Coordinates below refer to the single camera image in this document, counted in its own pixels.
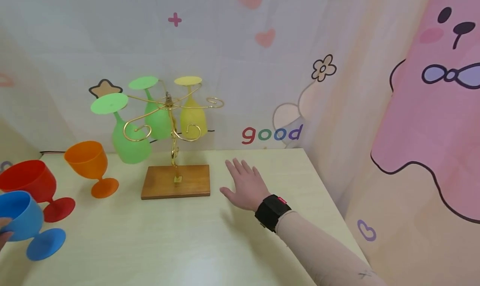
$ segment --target bear eye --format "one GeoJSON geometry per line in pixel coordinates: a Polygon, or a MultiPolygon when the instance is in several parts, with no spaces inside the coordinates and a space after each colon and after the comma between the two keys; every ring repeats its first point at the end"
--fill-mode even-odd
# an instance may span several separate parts
{"type": "Polygon", "coordinates": [[[450,15],[452,14],[452,8],[451,7],[446,7],[444,8],[440,14],[438,14],[438,23],[445,23],[445,21],[450,18],[450,15]]]}

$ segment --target tabletop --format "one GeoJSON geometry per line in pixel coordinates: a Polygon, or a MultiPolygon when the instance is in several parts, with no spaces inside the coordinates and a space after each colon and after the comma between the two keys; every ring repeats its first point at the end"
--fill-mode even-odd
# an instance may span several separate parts
{"type": "Polygon", "coordinates": [[[292,286],[315,285],[287,246],[251,211],[218,191],[233,187],[225,159],[256,166],[269,190],[366,261],[303,149],[180,151],[179,165],[209,164],[211,196],[142,201],[148,166],[166,166],[167,152],[126,165],[108,155],[104,178],[118,179],[111,197],[90,194],[93,180],[77,175],[62,154],[41,158],[57,179],[54,198],[72,197],[66,219],[45,223],[67,239],[53,256],[32,262],[28,241],[0,253],[0,284],[9,286],[292,286]]]}

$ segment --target plus sign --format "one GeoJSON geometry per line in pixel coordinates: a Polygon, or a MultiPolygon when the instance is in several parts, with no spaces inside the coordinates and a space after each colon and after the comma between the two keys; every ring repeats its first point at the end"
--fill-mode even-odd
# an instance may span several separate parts
{"type": "Polygon", "coordinates": [[[168,21],[169,21],[170,23],[175,24],[175,26],[177,27],[177,26],[179,26],[179,23],[181,23],[181,18],[178,18],[177,12],[175,12],[175,13],[173,14],[173,17],[168,18],[168,21]]]}

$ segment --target bear nose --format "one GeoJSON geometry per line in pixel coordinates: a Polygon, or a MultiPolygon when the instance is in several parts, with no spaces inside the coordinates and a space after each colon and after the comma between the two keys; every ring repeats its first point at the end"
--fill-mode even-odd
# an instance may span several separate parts
{"type": "Polygon", "coordinates": [[[453,33],[457,35],[468,34],[475,28],[474,23],[459,23],[453,28],[453,33]]]}

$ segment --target gold wire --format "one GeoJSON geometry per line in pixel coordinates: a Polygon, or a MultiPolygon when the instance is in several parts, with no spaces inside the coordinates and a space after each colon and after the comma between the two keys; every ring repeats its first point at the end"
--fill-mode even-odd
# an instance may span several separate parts
{"type": "Polygon", "coordinates": [[[202,83],[199,83],[198,84],[198,87],[195,88],[194,90],[190,91],[191,90],[191,86],[189,86],[189,93],[186,95],[186,96],[183,96],[182,98],[173,98],[170,96],[170,94],[167,92],[167,87],[165,86],[165,83],[163,80],[158,80],[160,83],[162,83],[163,85],[163,88],[165,90],[165,93],[167,94],[166,96],[162,97],[160,100],[161,101],[158,101],[158,100],[148,100],[148,99],[143,99],[141,97],[137,97],[137,96],[132,96],[132,95],[128,95],[128,97],[130,98],[133,98],[133,99],[136,99],[136,100],[142,100],[143,102],[147,102],[147,103],[155,103],[157,105],[157,109],[156,110],[153,110],[152,112],[149,112],[147,114],[144,114],[142,116],[138,116],[137,118],[134,118],[132,120],[129,120],[125,123],[125,125],[123,126],[123,135],[125,136],[125,138],[127,138],[128,140],[130,141],[134,141],[134,142],[138,142],[138,141],[142,141],[142,140],[145,140],[147,139],[151,134],[152,134],[152,127],[149,126],[149,125],[142,125],[141,127],[139,128],[136,128],[135,129],[135,132],[136,131],[139,131],[140,129],[142,128],[148,128],[149,131],[148,131],[148,134],[146,135],[146,137],[142,138],[142,139],[132,139],[130,137],[127,136],[126,134],[126,128],[127,126],[134,122],[134,121],[137,121],[139,119],[142,119],[142,118],[145,118],[146,116],[149,116],[149,115],[152,115],[153,113],[159,111],[159,110],[168,110],[168,116],[170,117],[170,123],[171,123],[171,137],[172,137],[172,150],[171,150],[171,164],[172,166],[174,166],[175,168],[177,168],[177,163],[175,162],[175,159],[177,158],[177,155],[178,155],[178,152],[179,152],[179,147],[177,145],[177,139],[180,139],[180,140],[183,140],[183,141],[187,141],[187,142],[193,142],[193,141],[197,141],[199,140],[199,138],[201,137],[202,135],[202,129],[196,125],[196,124],[189,124],[187,126],[187,130],[186,130],[186,133],[189,132],[189,129],[190,129],[190,126],[193,126],[195,128],[198,129],[198,137],[195,138],[195,139],[186,139],[186,138],[183,138],[181,137],[178,133],[177,133],[177,119],[175,118],[175,116],[173,115],[173,112],[172,110],[175,110],[175,109],[178,109],[178,108],[182,108],[182,109],[209,109],[209,108],[221,108],[225,105],[225,102],[217,97],[207,97],[207,102],[211,103],[212,105],[208,105],[208,106],[198,106],[198,107],[184,107],[184,106],[181,106],[181,105],[175,105],[175,103],[178,103],[178,102],[181,102],[182,100],[186,99],[187,97],[191,96],[193,93],[195,93],[197,90],[200,89],[200,87],[202,87],[202,83]]]}

